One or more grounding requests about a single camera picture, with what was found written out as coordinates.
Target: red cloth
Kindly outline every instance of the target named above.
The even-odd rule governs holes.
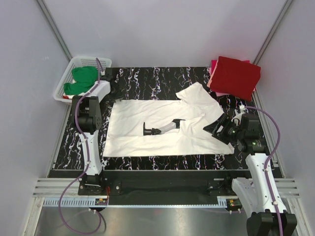
[[[211,73],[210,74],[212,74],[213,71],[215,70],[217,62],[218,62],[218,60],[211,60]],[[250,60],[244,60],[243,62],[250,63]]]
[[[252,91],[259,79],[259,66],[237,59],[219,57],[210,88],[251,101]]]

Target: pink cloth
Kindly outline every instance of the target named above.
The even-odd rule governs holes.
[[[210,75],[213,75],[213,72],[214,72],[214,70],[215,70],[215,68],[216,68],[216,66],[217,66],[217,61],[218,60],[211,60],[211,68],[209,68],[209,73],[210,73]],[[210,77],[210,80],[208,81],[208,84],[207,84],[207,86],[210,88],[210,84],[211,84],[211,77]],[[223,92],[216,92],[216,95],[217,95],[217,97],[220,97],[220,96],[224,96],[224,95],[230,95],[230,94],[228,94],[228,93],[223,93]]]

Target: gray wall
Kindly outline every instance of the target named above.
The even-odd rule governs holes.
[[[113,66],[254,60],[285,0],[45,0],[73,56]]]
[[[0,22],[0,235],[17,236],[65,114],[52,94],[67,60],[34,0],[1,0]]]
[[[315,1],[295,1],[263,55],[257,90],[281,130],[280,155],[296,179],[304,209],[315,218]]]

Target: white plastic basket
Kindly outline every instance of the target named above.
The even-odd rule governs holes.
[[[103,68],[105,67],[111,67],[112,66],[112,60],[108,58],[98,58]],[[54,92],[54,99],[57,101],[65,102],[69,105],[71,105],[72,100],[71,99],[64,99],[63,98],[63,85],[65,83],[72,83],[73,77],[72,77],[72,70],[76,67],[82,67],[82,66],[95,66],[97,68],[96,64],[96,58],[95,57],[74,57],[71,59],[69,65],[67,66],[67,69],[63,73],[63,76]]]

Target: black marble table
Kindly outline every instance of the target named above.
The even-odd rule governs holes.
[[[161,67],[161,68],[115,68],[116,81],[124,94],[124,99],[176,100],[179,92],[195,82],[205,88],[210,79],[208,67]],[[255,106],[232,95],[215,98],[222,109],[230,116],[235,115],[239,105]],[[113,104],[100,103],[103,124],[99,131],[99,155],[105,170],[244,170],[246,153],[235,149],[232,155],[185,155],[185,156],[142,156],[142,157],[103,157],[106,133],[110,122]],[[68,119],[63,140],[53,170],[82,170],[84,167],[82,145],[78,133]]]

